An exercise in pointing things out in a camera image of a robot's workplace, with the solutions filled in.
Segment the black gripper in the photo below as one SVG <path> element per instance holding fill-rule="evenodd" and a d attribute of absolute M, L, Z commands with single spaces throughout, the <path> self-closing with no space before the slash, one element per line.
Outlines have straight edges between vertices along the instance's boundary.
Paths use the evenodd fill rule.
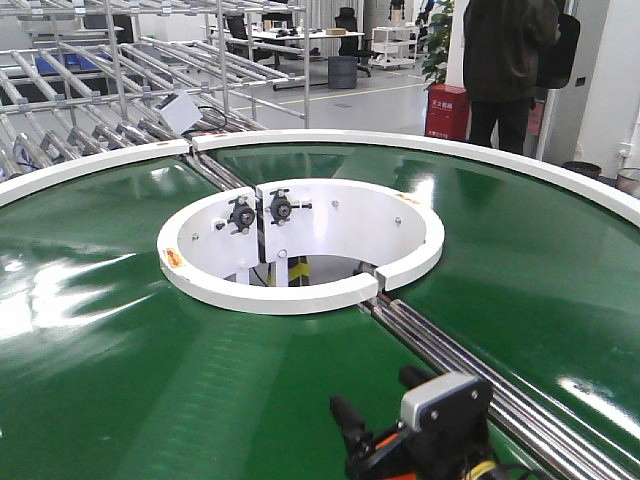
<path fill-rule="evenodd" d="M 399 381 L 414 389 L 436 374 L 413 365 L 402 366 Z M 329 401 L 347 451 L 345 472 L 351 479 L 498 479 L 492 458 L 488 413 L 461 430 L 413 432 L 402 421 L 375 434 L 344 396 Z"/>

